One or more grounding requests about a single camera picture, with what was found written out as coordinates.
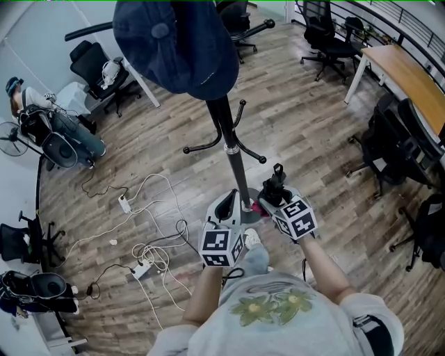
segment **railing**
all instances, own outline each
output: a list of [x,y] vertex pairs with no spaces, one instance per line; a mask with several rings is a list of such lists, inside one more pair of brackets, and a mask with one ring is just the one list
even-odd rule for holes
[[[299,6],[302,7],[303,1],[297,1],[296,2]],[[318,2],[312,2],[312,5],[317,5]],[[426,66],[425,63],[422,63],[413,53],[412,51],[408,50],[404,47],[404,40],[406,39],[409,41],[411,45],[416,47],[419,52],[425,56],[425,58],[436,68],[436,70],[445,78],[445,65],[441,65],[432,55],[429,53],[429,51],[426,49],[428,48],[431,50],[434,55],[439,56],[440,58],[443,58],[445,56],[445,44],[434,34],[432,31],[423,25],[418,19],[416,19],[414,16],[409,14],[406,10],[402,9],[400,6],[394,4],[392,6],[392,1],[370,1],[368,2],[369,5],[364,5],[358,1],[348,1],[347,4],[350,4],[354,7],[357,7],[361,10],[366,11],[367,13],[371,14],[376,19],[379,19],[381,22],[383,22],[385,25],[391,27],[395,32],[396,36],[389,35],[386,31],[382,30],[378,25],[374,24],[372,21],[369,21],[365,19],[364,17],[361,17],[357,14],[357,12],[352,11],[350,9],[347,9],[339,2],[332,1],[330,2],[331,5],[331,14],[334,15],[336,18],[346,20],[347,16],[351,17],[358,17],[360,18],[364,23],[364,33],[357,34],[355,33],[355,36],[360,38],[361,40],[364,40],[364,45],[368,47],[372,47],[373,45],[387,45],[391,42],[397,42],[397,44],[403,48],[413,59],[420,64],[420,66],[425,70],[426,73],[431,77],[431,79],[437,84],[437,86],[441,89],[443,93],[445,93],[445,89],[441,86],[441,84],[436,80],[436,78],[431,74],[431,67]],[[382,16],[380,13],[377,13],[374,11],[371,7],[375,6],[375,8],[378,8],[382,13],[385,13],[387,16],[393,18],[396,20],[396,23],[403,24],[404,26],[408,26],[410,28],[413,28],[413,32],[415,31],[418,38],[415,39],[411,34],[401,29],[399,26],[395,25],[392,21],[389,21],[385,16]],[[302,15],[298,9],[298,6],[296,5],[296,13]],[[346,36],[346,27],[344,24],[339,24],[337,22],[334,22],[335,32],[342,36]]]

